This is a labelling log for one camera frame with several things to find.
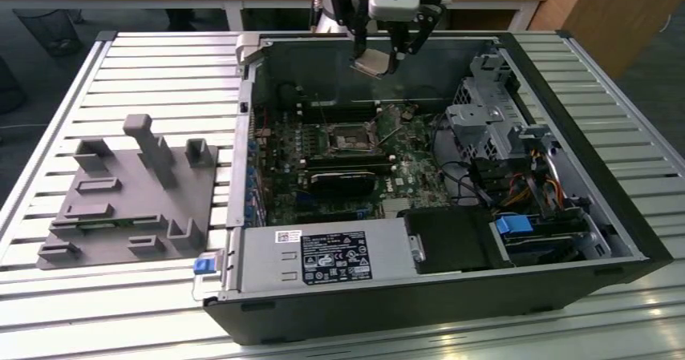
sticker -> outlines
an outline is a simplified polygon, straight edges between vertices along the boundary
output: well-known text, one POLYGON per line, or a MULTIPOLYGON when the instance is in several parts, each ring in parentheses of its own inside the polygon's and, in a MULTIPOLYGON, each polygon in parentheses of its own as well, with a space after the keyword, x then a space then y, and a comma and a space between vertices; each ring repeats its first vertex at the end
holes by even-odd
POLYGON ((277 231, 277 242, 299 242, 302 237, 301 230, 278 230, 277 231))
POLYGON ((304 282, 308 285, 373 278, 365 232, 301 236, 299 244, 304 282))

wooden cabinet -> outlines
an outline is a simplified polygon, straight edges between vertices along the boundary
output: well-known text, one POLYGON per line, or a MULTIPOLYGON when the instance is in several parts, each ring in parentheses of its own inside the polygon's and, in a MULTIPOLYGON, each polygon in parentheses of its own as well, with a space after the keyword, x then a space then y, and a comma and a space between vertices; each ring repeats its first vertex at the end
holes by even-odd
POLYGON ((568 30, 617 78, 663 28, 681 0, 548 0, 530 30, 568 30))

aluminum slotted table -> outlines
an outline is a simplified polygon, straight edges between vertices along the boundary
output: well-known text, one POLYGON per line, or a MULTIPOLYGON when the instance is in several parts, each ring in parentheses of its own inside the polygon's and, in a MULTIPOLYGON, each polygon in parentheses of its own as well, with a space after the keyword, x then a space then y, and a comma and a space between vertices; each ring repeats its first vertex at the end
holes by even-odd
MULTIPOLYGON (((390 332, 241 347, 201 308, 193 259, 40 271, 78 164, 79 138, 135 148, 122 124, 150 114, 170 146, 219 146, 209 249, 225 245, 239 33, 119 33, 101 40, 0 212, 0 358, 627 358, 685 347, 685 163, 573 39, 518 34, 560 100, 677 259, 564 310, 390 332)), ((539 123, 533 98, 521 96, 539 123)), ((202 291, 219 288, 205 281, 202 291)))

blue latch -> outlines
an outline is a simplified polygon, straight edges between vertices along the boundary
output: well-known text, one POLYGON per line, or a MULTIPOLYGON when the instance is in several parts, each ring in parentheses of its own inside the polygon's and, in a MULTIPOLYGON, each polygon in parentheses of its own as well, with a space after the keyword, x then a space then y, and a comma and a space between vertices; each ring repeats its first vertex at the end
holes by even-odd
POLYGON ((502 216, 494 224, 497 225, 500 234, 533 232, 533 226, 528 216, 502 216))
POLYGON ((217 258, 199 257, 193 264, 193 272, 195 274, 217 273, 217 258))

barcode label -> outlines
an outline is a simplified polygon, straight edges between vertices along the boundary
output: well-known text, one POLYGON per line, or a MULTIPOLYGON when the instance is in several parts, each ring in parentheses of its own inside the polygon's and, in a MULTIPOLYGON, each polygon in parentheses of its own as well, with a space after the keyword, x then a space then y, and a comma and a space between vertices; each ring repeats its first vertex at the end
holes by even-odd
POLYGON ((278 230, 277 231, 277 243, 299 242, 301 237, 302 237, 301 230, 278 230))

